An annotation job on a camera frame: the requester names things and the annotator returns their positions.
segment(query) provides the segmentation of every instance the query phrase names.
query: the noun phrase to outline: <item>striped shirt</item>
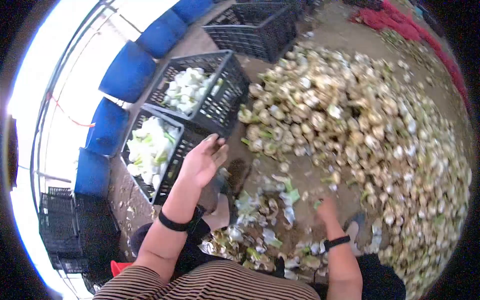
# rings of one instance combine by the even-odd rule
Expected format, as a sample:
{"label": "striped shirt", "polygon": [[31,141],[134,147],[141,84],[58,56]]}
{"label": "striped shirt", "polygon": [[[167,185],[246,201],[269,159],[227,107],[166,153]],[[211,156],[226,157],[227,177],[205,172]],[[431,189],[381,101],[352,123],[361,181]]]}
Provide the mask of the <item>striped shirt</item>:
{"label": "striped shirt", "polygon": [[232,261],[203,264],[165,285],[157,273],[131,266],[106,283],[94,300],[319,300],[304,283],[260,274]]}

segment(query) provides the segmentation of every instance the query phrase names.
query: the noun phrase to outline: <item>red string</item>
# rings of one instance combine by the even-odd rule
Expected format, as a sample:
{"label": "red string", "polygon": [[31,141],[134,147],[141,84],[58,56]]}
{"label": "red string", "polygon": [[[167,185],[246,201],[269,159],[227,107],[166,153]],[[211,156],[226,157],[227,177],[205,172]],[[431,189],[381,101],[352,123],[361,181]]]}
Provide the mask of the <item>red string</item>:
{"label": "red string", "polygon": [[70,120],[72,121],[73,123],[77,124],[78,126],[84,126],[84,127],[89,127],[89,128],[92,128],[92,127],[95,127],[95,123],[92,123],[92,124],[89,124],[89,125],[85,125],[85,124],[80,124],[79,122],[75,121],[74,119],[70,118],[69,115],[67,115],[67,113],[61,108],[59,102],[57,99],[55,99],[53,97],[52,94],[47,94],[47,96],[50,96],[50,99],[53,99],[53,101],[55,101],[56,105],[58,106],[58,108],[60,108],[60,110],[63,112],[63,114],[65,114],[65,116]]}

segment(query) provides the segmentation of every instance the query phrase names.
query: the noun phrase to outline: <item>pile of vegetables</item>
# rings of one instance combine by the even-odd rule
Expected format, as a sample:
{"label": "pile of vegetables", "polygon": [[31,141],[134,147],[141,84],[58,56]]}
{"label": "pile of vegetables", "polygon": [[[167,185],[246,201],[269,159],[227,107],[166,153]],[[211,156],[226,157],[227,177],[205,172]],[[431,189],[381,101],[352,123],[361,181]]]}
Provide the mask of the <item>pile of vegetables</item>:
{"label": "pile of vegetables", "polygon": [[145,120],[141,128],[132,131],[132,139],[127,141],[128,160],[132,162],[127,165],[128,172],[132,176],[141,176],[145,184],[157,189],[179,134],[178,128],[166,124],[161,118],[152,116]]}
{"label": "pile of vegetables", "polygon": [[[192,113],[214,78],[214,73],[209,75],[202,68],[187,68],[179,72],[175,80],[169,83],[162,105],[186,115]],[[219,78],[210,94],[214,96],[222,84],[223,79]]]}

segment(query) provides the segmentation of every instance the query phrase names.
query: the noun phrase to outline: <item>hand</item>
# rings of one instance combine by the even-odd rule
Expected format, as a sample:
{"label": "hand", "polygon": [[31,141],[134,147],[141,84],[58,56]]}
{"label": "hand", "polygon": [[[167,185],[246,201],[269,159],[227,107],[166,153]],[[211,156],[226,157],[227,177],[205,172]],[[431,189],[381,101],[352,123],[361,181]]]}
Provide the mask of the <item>hand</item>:
{"label": "hand", "polygon": [[324,198],[322,203],[317,207],[318,218],[327,223],[329,220],[336,220],[336,204],[332,198]]}
{"label": "hand", "polygon": [[199,188],[204,188],[227,160],[228,145],[225,139],[218,139],[218,134],[209,135],[185,157],[179,179],[186,180]]}

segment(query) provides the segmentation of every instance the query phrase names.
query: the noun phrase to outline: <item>black pants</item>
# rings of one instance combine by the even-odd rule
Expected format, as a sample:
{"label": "black pants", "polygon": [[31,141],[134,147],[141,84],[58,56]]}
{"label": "black pants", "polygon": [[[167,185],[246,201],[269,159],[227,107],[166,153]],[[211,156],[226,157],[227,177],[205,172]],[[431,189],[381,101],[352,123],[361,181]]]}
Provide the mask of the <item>black pants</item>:
{"label": "black pants", "polygon": [[[377,254],[365,254],[357,257],[363,278],[362,300],[404,300],[407,291],[405,284],[395,271],[382,265]],[[311,284],[321,299],[326,299],[328,285]]]}
{"label": "black pants", "polygon": [[[152,223],[145,224],[140,227],[130,240],[130,248],[135,255],[142,244],[145,235]],[[205,263],[225,260],[223,257],[209,255],[203,253],[198,245],[202,243],[202,239],[210,232],[210,227],[202,219],[198,222],[197,227],[192,233],[188,234],[185,246],[180,252],[172,279],[178,278],[186,274],[198,266]],[[380,263],[378,255],[367,254],[357,257],[363,278],[363,300],[403,300],[406,296],[405,285],[403,281],[395,274],[393,269]],[[270,274],[283,278],[283,260],[276,263],[277,270],[273,273],[261,271],[260,273]],[[326,299],[328,285],[311,284],[317,291],[321,299]]]}

